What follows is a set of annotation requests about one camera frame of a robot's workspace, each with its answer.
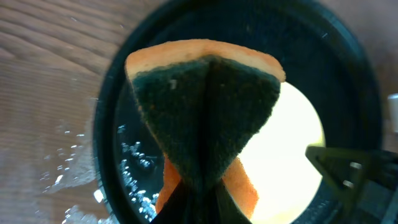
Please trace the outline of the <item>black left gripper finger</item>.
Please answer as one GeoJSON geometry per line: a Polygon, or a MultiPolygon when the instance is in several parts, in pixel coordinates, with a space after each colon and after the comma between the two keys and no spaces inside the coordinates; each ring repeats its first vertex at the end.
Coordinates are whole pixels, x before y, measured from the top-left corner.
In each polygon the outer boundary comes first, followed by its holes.
{"type": "Polygon", "coordinates": [[[340,202],[397,202],[397,154],[309,146],[305,156],[321,175],[317,195],[340,202]]]}

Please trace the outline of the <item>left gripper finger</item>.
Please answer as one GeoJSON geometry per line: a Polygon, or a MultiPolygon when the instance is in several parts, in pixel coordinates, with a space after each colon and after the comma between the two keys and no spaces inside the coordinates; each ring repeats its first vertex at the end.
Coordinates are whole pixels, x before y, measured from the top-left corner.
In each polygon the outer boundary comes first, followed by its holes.
{"type": "Polygon", "coordinates": [[[223,181],[214,186],[214,221],[218,224],[251,224],[229,194],[223,181]]]}
{"type": "Polygon", "coordinates": [[[186,224],[189,218],[190,188],[180,181],[162,210],[150,224],[186,224]]]}

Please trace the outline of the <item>yellow plate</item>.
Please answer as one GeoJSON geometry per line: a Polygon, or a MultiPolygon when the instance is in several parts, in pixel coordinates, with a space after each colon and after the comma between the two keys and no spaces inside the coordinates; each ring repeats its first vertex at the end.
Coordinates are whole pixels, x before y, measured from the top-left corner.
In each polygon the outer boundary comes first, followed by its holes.
{"type": "Polygon", "coordinates": [[[325,145],[322,123],[309,99],[284,82],[271,116],[238,156],[259,195],[253,223],[292,223],[310,205],[322,177],[305,156],[309,145],[325,145]]]}

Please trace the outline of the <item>orange green sponge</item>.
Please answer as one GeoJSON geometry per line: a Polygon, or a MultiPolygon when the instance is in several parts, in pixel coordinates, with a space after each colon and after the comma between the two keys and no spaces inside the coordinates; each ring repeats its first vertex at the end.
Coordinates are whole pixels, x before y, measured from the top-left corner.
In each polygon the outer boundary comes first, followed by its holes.
{"type": "Polygon", "coordinates": [[[215,223],[214,186],[223,181],[250,221],[259,195],[238,156],[272,114],[282,65],[240,45],[190,39],[137,50],[124,68],[165,157],[157,214],[182,181],[190,188],[187,223],[215,223]]]}

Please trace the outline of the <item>round black tray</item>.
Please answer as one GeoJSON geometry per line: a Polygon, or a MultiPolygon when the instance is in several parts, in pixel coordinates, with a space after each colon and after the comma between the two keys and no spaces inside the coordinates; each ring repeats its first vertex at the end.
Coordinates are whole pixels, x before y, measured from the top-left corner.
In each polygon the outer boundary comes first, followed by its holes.
{"type": "Polygon", "coordinates": [[[327,146],[381,148],[382,109],[371,65],[356,38],[319,2],[169,1],[140,22],[122,45],[96,104],[96,175],[115,222],[147,222],[121,177],[118,127],[125,127],[127,142],[140,142],[144,152],[160,155],[132,100],[125,59],[133,51],[180,39],[230,42],[273,55],[288,83],[317,111],[327,146]]]}

